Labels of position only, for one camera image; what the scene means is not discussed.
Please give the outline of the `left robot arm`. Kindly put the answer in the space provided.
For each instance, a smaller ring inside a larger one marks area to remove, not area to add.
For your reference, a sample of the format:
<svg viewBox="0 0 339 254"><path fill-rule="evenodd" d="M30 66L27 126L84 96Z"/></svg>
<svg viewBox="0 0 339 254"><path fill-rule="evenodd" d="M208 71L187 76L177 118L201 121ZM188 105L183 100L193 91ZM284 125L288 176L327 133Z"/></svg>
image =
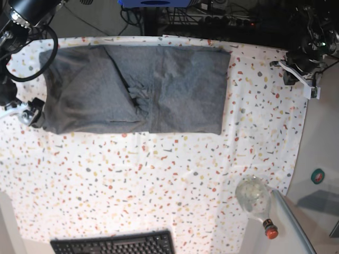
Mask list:
<svg viewBox="0 0 339 254"><path fill-rule="evenodd" d="M294 17L298 46L283 59L270 62L283 69L286 86L303 85L303 97L319 99L324 72L338 65L338 1L303 1Z"/></svg>

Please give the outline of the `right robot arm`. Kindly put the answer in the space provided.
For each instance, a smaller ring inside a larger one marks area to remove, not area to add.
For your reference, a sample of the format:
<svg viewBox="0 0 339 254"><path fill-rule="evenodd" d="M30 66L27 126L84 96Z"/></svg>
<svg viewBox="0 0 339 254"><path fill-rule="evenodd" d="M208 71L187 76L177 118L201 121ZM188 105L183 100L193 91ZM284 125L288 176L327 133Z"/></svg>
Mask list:
<svg viewBox="0 0 339 254"><path fill-rule="evenodd" d="M17 98L16 82L32 81L42 75L54 61L58 51L58 37L50 27L55 13L66 1L1 1L1 118L17 116L21 123L40 128L43 123L44 102L38 98L23 102ZM47 62L29 77L16 77L7 69L11 56L31 42L51 36L53 49Z"/></svg>

